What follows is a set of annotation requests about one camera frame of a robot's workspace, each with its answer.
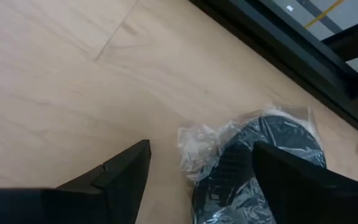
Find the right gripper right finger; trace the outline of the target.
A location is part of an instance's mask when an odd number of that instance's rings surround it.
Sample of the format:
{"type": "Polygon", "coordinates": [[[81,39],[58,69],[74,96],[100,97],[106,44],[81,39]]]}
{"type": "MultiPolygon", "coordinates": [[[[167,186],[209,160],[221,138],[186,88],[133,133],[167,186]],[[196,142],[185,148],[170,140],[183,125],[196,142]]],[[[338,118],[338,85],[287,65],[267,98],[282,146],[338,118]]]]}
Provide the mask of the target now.
{"type": "Polygon", "coordinates": [[[352,224],[345,177],[258,141],[252,166],[278,224],[352,224]]]}

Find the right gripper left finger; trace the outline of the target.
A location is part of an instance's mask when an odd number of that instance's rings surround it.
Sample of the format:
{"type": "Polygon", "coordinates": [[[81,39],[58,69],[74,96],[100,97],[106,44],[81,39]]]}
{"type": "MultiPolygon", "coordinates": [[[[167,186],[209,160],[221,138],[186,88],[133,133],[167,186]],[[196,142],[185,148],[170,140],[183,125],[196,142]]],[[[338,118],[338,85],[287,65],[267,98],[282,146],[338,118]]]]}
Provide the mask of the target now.
{"type": "Polygon", "coordinates": [[[143,139],[58,187],[69,199],[74,224],[135,224],[151,160],[143,139]]]}

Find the black disc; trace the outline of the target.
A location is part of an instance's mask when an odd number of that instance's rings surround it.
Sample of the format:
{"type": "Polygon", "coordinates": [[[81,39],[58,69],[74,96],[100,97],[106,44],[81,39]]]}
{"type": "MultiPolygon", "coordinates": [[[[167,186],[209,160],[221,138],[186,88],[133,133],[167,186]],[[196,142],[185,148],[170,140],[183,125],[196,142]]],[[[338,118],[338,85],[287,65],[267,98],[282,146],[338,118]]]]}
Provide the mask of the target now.
{"type": "Polygon", "coordinates": [[[252,168],[257,141],[326,167],[309,107],[270,105],[216,129],[188,123],[178,130],[177,146],[192,189],[192,224],[277,224],[252,168]]]}

